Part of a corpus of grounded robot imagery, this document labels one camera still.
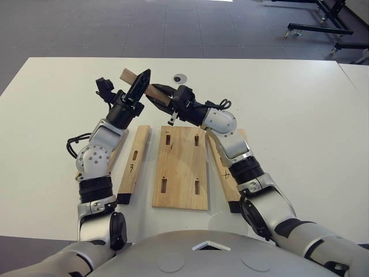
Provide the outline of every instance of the wooden plank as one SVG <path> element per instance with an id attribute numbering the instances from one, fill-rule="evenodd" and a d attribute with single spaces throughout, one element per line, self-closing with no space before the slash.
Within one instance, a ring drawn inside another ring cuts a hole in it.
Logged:
<path id="1" fill-rule="evenodd" d="M 208 209 L 205 132 L 161 127 L 153 207 Z"/>
<path id="2" fill-rule="evenodd" d="M 136 136 L 132 144 L 121 185 L 116 196 L 118 204 L 129 204 L 137 178 L 140 173 L 146 142 L 151 128 L 149 125 L 141 125 L 137 128 Z"/>
<path id="3" fill-rule="evenodd" d="M 109 164 L 108 164 L 108 170 L 109 171 L 112 170 L 112 168 L 113 168 L 113 166 L 115 164 L 115 160 L 117 159 L 117 157 L 118 157 L 119 153 L 121 152 L 122 147 L 123 147 L 123 145 L 124 145 L 124 143 L 126 141 L 126 138 L 128 136 L 128 133 L 129 133 L 129 130 L 128 129 L 126 129 L 126 130 L 123 131 L 123 134 L 122 134 L 121 140 L 118 143 L 118 146 L 111 153 Z M 77 177 L 79 176 L 79 174 L 80 173 L 77 171 L 75 179 L 77 179 Z"/>
<path id="4" fill-rule="evenodd" d="M 132 85 L 134 80 L 137 78 L 137 75 L 134 74 L 133 72 L 129 71 L 128 69 L 124 68 L 120 79 L 123 80 L 124 82 Z M 165 103 L 165 105 L 169 105 L 171 98 L 167 95 L 165 95 L 164 93 L 162 93 L 161 91 L 159 91 L 157 88 L 155 88 L 152 85 L 149 85 L 148 88 L 145 91 L 145 94 L 154 97 L 157 100 L 162 101 L 163 103 Z"/>
<path id="5" fill-rule="evenodd" d="M 241 136 L 244 137 L 244 139 L 246 139 L 246 132 L 244 129 L 239 129 L 238 132 L 241 134 Z M 220 155 L 218 154 L 214 140 L 210 136 L 208 136 L 208 141 L 210 148 L 212 149 L 224 196 L 229 204 L 229 209 L 232 213 L 240 213 L 238 204 L 240 200 L 240 193 L 237 190 L 237 183 L 229 172 L 229 169 L 222 165 Z"/>

